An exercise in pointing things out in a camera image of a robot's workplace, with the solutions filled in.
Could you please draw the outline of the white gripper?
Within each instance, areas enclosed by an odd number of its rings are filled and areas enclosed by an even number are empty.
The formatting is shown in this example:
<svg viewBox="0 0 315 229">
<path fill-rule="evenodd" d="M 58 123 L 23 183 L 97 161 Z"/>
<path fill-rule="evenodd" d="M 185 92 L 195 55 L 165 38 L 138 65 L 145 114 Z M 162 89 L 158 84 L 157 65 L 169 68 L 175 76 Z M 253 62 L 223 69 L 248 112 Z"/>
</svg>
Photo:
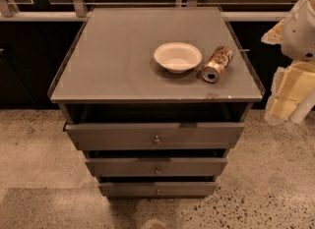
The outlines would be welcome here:
<svg viewBox="0 0 315 229">
<path fill-rule="evenodd" d="M 264 33 L 261 41 L 276 45 L 283 41 L 284 20 L 280 20 Z M 315 89 L 315 63 L 293 60 L 287 67 L 275 72 L 271 95 L 268 98 L 265 120 L 271 125 L 290 121 L 298 104 Z"/>
</svg>

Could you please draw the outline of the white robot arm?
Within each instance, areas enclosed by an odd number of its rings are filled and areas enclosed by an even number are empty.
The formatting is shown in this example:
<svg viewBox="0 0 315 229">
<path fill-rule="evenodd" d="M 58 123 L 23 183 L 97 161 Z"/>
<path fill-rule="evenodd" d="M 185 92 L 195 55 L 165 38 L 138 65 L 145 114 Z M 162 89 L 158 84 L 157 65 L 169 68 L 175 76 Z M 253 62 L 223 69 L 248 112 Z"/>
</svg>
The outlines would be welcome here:
<svg viewBox="0 0 315 229">
<path fill-rule="evenodd" d="M 275 72 L 265 120 L 271 125 L 301 123 L 315 105 L 315 0 L 298 0 L 261 41 L 279 44 L 292 59 Z"/>
</svg>

